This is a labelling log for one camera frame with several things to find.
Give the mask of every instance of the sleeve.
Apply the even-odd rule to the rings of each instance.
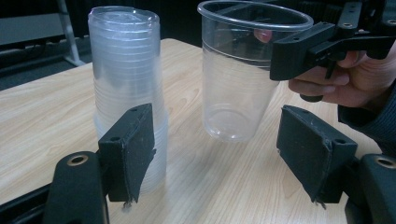
[[[339,105],[338,120],[369,136],[385,155],[396,158],[396,87],[379,115],[362,108]]]

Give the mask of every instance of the black metal bracket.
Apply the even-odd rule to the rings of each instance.
[[[99,140],[94,153],[61,159],[52,183],[0,205],[0,223],[109,223],[111,202],[138,201],[154,148],[152,106],[127,112]]]
[[[330,77],[333,66],[329,64],[345,59],[349,50],[386,58],[396,39],[396,0],[365,2],[346,1],[338,22],[319,21],[311,29],[274,42],[270,78],[289,80],[317,65],[328,66]]]
[[[312,202],[339,203],[348,195],[346,219],[353,223],[396,223],[396,159],[368,154],[314,114],[284,105],[276,145]]]

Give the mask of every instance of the screw hole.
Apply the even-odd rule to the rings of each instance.
[[[344,139],[335,139],[334,142],[339,143],[339,144],[345,144],[347,141]]]
[[[391,161],[385,158],[377,157],[375,158],[376,163],[380,164],[383,167],[387,167],[389,169],[396,169],[395,161]]]
[[[88,156],[86,155],[77,155],[69,159],[67,165],[69,166],[78,166],[88,160]]]

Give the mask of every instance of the wooden table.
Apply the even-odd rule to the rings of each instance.
[[[202,125],[202,50],[162,41],[163,90],[169,112],[166,178],[139,203],[110,203],[111,223],[346,223],[344,207],[310,202],[276,149],[282,105],[305,108],[359,144],[358,157],[379,152],[339,123],[336,106],[309,104],[282,82],[256,136],[222,143]],[[54,166],[76,151],[96,151],[92,65],[0,91],[0,203],[51,182]]]

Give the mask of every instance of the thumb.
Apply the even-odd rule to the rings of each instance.
[[[351,68],[362,63],[366,55],[365,51],[348,51],[344,60],[338,62],[338,65],[343,68]]]
[[[272,31],[270,31],[270,30],[256,29],[256,30],[254,30],[253,34],[262,43],[268,43],[268,42],[270,42],[270,40],[272,38]]]

